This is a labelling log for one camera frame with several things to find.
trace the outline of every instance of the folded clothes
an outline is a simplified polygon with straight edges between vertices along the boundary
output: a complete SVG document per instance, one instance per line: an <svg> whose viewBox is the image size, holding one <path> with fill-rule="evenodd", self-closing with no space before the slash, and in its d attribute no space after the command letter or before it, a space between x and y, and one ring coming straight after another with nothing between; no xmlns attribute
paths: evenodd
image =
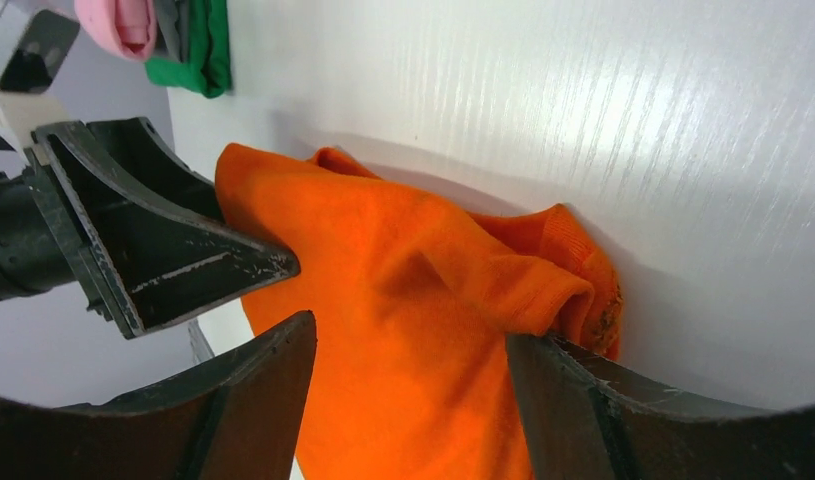
<svg viewBox="0 0 815 480"><path fill-rule="evenodd" d="M505 335L618 354L616 274L561 205L468 213L334 149L301 162L230 145L216 189L230 225L301 262L242 304L255 334L316 315L297 446L308 480L531 479Z"/></svg>
<svg viewBox="0 0 815 480"><path fill-rule="evenodd" d="M74 0L80 26L101 48L130 60L146 61L157 41L152 0Z"/></svg>
<svg viewBox="0 0 815 480"><path fill-rule="evenodd" d="M189 52L183 63L152 58L148 79L215 98L231 87L230 36L225 0L189 1Z"/></svg>
<svg viewBox="0 0 815 480"><path fill-rule="evenodd" d="M157 44L154 57L176 63L189 58L189 0L154 0Z"/></svg>

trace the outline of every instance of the white surface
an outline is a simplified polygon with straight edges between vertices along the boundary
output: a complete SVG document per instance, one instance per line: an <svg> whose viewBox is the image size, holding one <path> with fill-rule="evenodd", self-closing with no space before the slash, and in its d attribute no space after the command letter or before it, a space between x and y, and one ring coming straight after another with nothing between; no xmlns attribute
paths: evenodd
<svg viewBox="0 0 815 480"><path fill-rule="evenodd" d="M73 120L60 101L51 94L24 95L0 92L0 137L13 149L33 145L33 130L57 122Z"/></svg>
<svg viewBox="0 0 815 480"><path fill-rule="evenodd" d="M338 144L478 210L567 202L623 276L624 364L815 401L815 0L228 3L236 92L170 94L196 169Z"/></svg>
<svg viewBox="0 0 815 480"><path fill-rule="evenodd" d="M0 396L34 405L101 404L195 364L178 325L125 340L86 312L76 283L0 303Z"/></svg>

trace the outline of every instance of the green cloth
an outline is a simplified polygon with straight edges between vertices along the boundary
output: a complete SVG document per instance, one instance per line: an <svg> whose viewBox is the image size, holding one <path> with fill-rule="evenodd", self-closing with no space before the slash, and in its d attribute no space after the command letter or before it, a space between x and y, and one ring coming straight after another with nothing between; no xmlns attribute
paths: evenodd
<svg viewBox="0 0 815 480"><path fill-rule="evenodd" d="M189 59L175 63L152 58L148 79L216 98L231 87L230 36L226 0L189 0Z"/></svg>

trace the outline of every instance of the orange cloth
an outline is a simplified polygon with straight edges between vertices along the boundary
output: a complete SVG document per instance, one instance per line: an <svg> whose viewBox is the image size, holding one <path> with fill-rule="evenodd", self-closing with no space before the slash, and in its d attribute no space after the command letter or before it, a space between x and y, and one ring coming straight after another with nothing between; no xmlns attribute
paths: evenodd
<svg viewBox="0 0 815 480"><path fill-rule="evenodd" d="M255 334L316 315L308 480L532 478L505 334L618 353L616 275L563 206L469 214L334 149L300 162L231 145L216 188L230 225L301 261L242 304Z"/></svg>

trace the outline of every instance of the pink cloth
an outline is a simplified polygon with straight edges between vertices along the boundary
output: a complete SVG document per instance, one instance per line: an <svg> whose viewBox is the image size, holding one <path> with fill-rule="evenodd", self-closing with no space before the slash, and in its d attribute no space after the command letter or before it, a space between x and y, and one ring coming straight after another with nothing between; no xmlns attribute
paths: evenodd
<svg viewBox="0 0 815 480"><path fill-rule="evenodd" d="M80 26L104 50L130 60L147 61L157 42L152 0L74 0Z"/></svg>

